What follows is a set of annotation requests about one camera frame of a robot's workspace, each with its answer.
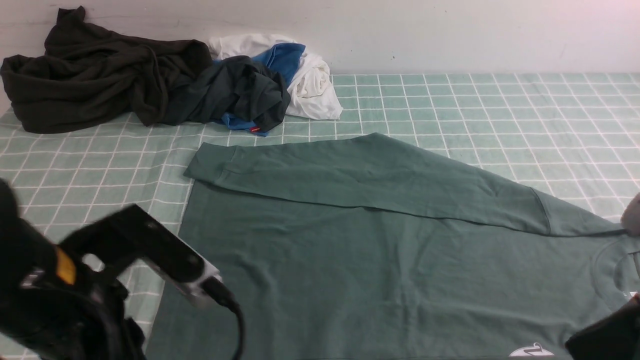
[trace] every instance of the black cable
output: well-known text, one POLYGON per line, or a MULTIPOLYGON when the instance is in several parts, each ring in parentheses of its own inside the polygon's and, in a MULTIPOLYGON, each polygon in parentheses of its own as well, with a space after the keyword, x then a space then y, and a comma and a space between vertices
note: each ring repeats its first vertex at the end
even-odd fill
POLYGON ((215 300, 219 305, 226 307, 235 314, 238 322, 238 344, 236 352, 232 360, 240 360, 244 352, 244 315, 240 309, 240 304, 236 301, 234 294, 218 279, 210 277, 205 280, 202 285, 202 289, 215 300))

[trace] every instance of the neckline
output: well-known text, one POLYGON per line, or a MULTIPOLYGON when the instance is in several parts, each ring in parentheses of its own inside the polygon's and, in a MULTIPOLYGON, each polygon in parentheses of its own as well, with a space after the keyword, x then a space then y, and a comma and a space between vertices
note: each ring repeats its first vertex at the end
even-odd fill
POLYGON ((611 311, 617 311, 628 301, 624 290, 616 286, 616 271, 624 260, 632 260, 630 253, 637 251, 640 251, 640 241, 625 235, 620 240, 605 244, 592 261, 593 287, 611 311))

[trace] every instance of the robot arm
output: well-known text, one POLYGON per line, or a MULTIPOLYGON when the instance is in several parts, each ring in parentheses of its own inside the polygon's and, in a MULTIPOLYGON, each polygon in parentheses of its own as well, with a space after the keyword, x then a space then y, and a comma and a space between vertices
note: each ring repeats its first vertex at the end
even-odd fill
POLYGON ((80 228, 54 245, 18 214, 0 179, 0 332, 44 360, 143 360, 144 335, 124 317, 127 289, 117 277, 142 259, 197 307, 215 300, 242 312, 218 269, 137 205, 80 228), (83 263, 87 254, 105 265, 83 263))

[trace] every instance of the printed logo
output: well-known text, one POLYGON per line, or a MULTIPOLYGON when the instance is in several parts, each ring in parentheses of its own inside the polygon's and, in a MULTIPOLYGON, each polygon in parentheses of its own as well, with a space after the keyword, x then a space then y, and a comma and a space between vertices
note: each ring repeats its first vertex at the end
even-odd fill
POLYGON ((535 343, 532 347, 519 348, 518 350, 512 352, 511 355, 509 355, 509 357, 516 356, 554 356, 554 353, 549 350, 543 349, 542 345, 540 345, 539 343, 535 343))

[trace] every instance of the yellow label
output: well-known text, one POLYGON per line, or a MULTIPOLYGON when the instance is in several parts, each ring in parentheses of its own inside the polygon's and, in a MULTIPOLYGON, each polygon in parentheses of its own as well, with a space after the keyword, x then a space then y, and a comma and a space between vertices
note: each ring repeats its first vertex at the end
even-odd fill
POLYGON ((64 251, 56 246, 56 254, 58 255, 58 268, 56 275, 69 285, 76 282, 76 266, 64 251))

